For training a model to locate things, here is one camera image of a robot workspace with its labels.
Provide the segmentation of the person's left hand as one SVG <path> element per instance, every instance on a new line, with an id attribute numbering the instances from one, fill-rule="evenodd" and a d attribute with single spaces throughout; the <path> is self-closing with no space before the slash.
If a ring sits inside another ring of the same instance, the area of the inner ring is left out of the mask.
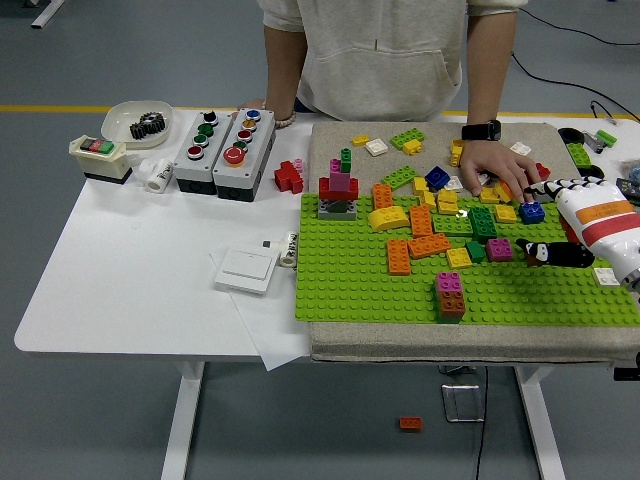
<path id="1" fill-rule="evenodd" d="M 482 185 L 478 175 L 491 173 L 504 181 L 519 203 L 531 202 L 531 194 L 524 190 L 531 183 L 541 181 L 535 162 L 497 141 L 465 141 L 460 160 L 460 173 L 465 188 L 478 197 Z"/>

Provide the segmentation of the person's right hand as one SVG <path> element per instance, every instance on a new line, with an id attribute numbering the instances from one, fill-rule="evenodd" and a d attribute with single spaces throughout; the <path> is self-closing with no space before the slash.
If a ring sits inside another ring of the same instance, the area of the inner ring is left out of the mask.
<path id="1" fill-rule="evenodd" d="M 237 107 L 237 110 L 241 110 L 243 108 L 255 110 L 270 110 L 274 114 L 277 114 L 280 110 L 280 104 L 278 101 L 271 98 L 255 98 L 245 101 Z"/>

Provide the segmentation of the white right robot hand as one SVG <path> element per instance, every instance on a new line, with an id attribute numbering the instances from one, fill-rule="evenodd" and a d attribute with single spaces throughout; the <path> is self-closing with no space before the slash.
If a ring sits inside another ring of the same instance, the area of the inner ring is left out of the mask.
<path id="1" fill-rule="evenodd" d="M 595 177 L 544 181 L 528 188 L 536 199 L 553 200 L 575 242 L 534 242 L 520 238 L 530 265 L 587 268 L 609 262 L 616 280 L 639 290 L 639 213 L 613 183 Z"/>

